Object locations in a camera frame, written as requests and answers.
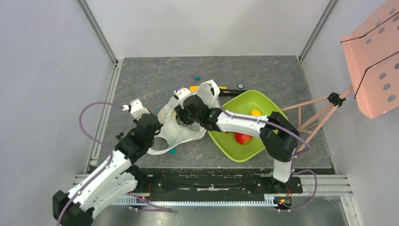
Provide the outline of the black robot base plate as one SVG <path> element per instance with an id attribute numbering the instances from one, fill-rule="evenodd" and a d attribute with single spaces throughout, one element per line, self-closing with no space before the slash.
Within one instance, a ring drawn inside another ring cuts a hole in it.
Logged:
<path id="1" fill-rule="evenodd" d="M 302 182 L 291 176 L 281 183 L 265 168 L 142 168 L 135 191 L 246 191 L 260 194 L 301 194 Z"/>

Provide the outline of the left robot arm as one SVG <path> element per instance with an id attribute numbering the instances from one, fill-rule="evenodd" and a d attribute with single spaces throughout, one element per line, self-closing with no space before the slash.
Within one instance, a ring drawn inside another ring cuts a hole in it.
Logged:
<path id="1" fill-rule="evenodd" d="M 112 150 L 109 157 L 82 182 L 52 199 L 57 225 L 90 226 L 118 198 L 130 191 L 142 192 L 148 179 L 134 163 L 154 144 L 162 124 L 154 114 L 144 114 Z"/>

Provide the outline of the yellow fake lemon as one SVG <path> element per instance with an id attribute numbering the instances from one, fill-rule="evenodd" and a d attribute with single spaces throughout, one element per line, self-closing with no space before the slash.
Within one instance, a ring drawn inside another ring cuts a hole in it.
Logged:
<path id="1" fill-rule="evenodd" d="M 262 113 L 257 109 L 252 109 L 252 110 L 250 110 L 250 115 L 251 116 L 262 116 Z"/>

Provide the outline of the red yellow fake peach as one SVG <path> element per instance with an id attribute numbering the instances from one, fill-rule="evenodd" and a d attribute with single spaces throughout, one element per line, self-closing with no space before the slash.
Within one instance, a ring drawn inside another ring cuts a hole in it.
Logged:
<path id="1" fill-rule="evenodd" d="M 234 133 L 235 141 L 240 145 L 246 145 L 252 140 L 251 135 L 242 134 L 242 133 Z"/>

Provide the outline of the white plastic bag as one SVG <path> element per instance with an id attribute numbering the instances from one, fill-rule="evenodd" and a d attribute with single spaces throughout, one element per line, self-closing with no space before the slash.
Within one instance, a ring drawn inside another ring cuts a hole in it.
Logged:
<path id="1" fill-rule="evenodd" d="M 184 100 L 191 96 L 198 96 L 203 103 L 209 107 L 219 107 L 218 96 L 220 89 L 214 80 L 208 80 L 201 83 L 198 89 L 194 92 L 187 88 L 179 88 L 174 91 L 174 95 L 169 102 L 164 105 L 158 112 L 157 117 L 159 122 L 163 124 L 160 133 L 155 137 L 164 139 L 168 147 L 158 149 L 155 146 L 148 150 L 148 154 L 161 155 L 167 153 L 172 148 L 187 143 L 193 140 L 198 140 L 204 137 L 206 130 L 200 124 L 193 122 L 188 125 L 183 123 L 183 120 L 178 117 L 176 107 L 180 107 Z"/>

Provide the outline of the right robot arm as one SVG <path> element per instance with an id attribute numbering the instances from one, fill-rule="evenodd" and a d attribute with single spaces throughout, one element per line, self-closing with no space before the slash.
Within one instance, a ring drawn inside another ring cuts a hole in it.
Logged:
<path id="1" fill-rule="evenodd" d="M 296 151 L 299 131 L 279 112 L 269 116 L 251 116 L 232 113 L 222 107 L 209 107 L 198 95 L 179 97 L 177 115 L 184 125 L 198 123 L 207 131 L 236 132 L 262 141 L 274 159 L 272 187 L 277 192 L 286 191 L 291 185 L 292 157 Z"/>

